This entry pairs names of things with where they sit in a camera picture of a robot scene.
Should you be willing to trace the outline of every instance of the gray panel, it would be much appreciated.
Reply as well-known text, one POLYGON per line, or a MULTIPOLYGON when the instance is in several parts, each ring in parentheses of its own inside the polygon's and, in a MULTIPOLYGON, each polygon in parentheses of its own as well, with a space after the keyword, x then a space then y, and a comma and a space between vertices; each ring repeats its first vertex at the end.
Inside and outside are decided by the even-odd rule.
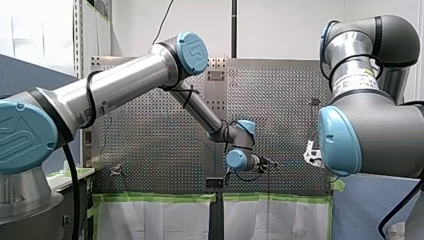
MULTIPOLYGON (((105 70, 130 59, 93 58, 92 70, 105 70)), ((319 107, 330 96, 318 62, 226 59, 224 66, 224 59, 211 61, 206 72, 212 71, 210 76, 214 76, 214 71, 225 71, 223 80, 201 75, 186 81, 220 117, 256 121, 255 152, 280 163, 280 169, 269 175, 269 185, 267 175, 253 183, 232 175, 225 191, 329 194, 325 171, 307 165, 302 156, 308 138, 316 135, 319 107), (311 107, 312 97, 320 99, 321 105, 311 107)), ((207 190, 206 177, 223 176, 216 168, 225 169, 223 144, 210 144, 201 126, 162 90, 153 90, 106 115, 93 132, 96 192, 201 193, 207 190), (119 164, 121 174, 112 176, 111 169, 119 164)))
MULTIPOLYGON (((106 70, 130 59, 94 58, 92 66, 106 70)), ((204 97, 204 75, 185 81, 204 97)), ((169 93, 152 90, 96 125, 99 145, 94 138, 93 156, 99 156, 101 168, 94 191, 205 192, 204 156, 212 154, 204 144, 206 132, 169 93), (112 176, 119 164, 121 174, 112 176)))
MULTIPOLYGON (((280 167, 251 183, 232 175, 226 191, 328 194, 325 171, 306 164, 302 156, 308 138, 316 136, 319 107, 311 107, 311 98, 320 99, 321 107, 327 102, 328 82, 318 62, 229 59, 227 74, 227 118, 255 121, 254 152, 280 167)), ((249 179, 256 174, 240 176, 249 179)))

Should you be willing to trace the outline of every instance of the label sticker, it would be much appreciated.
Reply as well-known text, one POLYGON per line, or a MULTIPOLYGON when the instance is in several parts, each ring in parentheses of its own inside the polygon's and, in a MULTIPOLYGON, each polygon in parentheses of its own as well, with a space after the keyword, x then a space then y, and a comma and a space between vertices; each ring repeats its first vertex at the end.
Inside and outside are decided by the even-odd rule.
POLYGON ((334 82, 334 96, 357 89, 377 89, 375 78, 367 73, 348 73, 334 82))

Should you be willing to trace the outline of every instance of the vertical metal pole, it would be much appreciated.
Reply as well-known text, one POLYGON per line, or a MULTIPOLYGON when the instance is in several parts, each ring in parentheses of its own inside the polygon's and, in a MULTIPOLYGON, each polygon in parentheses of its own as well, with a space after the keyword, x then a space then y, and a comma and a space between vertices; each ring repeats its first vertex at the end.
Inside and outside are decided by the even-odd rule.
MULTIPOLYGON (((227 77, 226 77, 226 59, 217 58, 210 59, 212 67, 206 72, 205 83, 205 101, 208 107, 220 118, 227 118, 227 77), (222 78, 213 79, 208 75, 222 74, 222 78)), ((223 178, 223 152, 224 144, 212 143, 209 141, 210 147, 215 152, 213 159, 213 177, 223 178)), ((224 201, 222 196, 223 188, 214 188, 216 201, 210 203, 209 210, 209 236, 208 240, 224 240, 224 201)))
POLYGON ((237 0, 231 9, 231 58, 237 58, 237 0))

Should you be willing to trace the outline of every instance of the metal bracket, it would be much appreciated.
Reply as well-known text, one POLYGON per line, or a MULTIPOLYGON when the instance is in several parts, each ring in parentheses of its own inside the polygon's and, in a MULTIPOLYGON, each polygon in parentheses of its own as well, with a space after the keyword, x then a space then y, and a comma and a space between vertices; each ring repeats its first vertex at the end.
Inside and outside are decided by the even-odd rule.
POLYGON ((224 179, 223 178, 206 178, 206 187, 207 188, 223 188, 224 179))
POLYGON ((308 141, 306 152, 303 154, 303 159, 312 166, 325 168, 322 162, 321 151, 314 150, 314 141, 308 141))
POLYGON ((208 71, 208 81, 224 81, 225 71, 208 71))

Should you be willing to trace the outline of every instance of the white cloth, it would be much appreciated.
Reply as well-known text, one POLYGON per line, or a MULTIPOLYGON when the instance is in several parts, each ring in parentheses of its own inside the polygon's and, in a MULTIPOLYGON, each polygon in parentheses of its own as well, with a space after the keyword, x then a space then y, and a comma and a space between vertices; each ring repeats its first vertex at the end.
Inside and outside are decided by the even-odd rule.
POLYGON ((395 223, 387 229, 387 240, 405 240, 405 223, 395 223))
POLYGON ((225 239, 327 240, 330 204, 268 201, 225 202, 225 239))
POLYGON ((207 240, 208 231, 209 203, 109 202, 99 207, 99 240, 207 240))

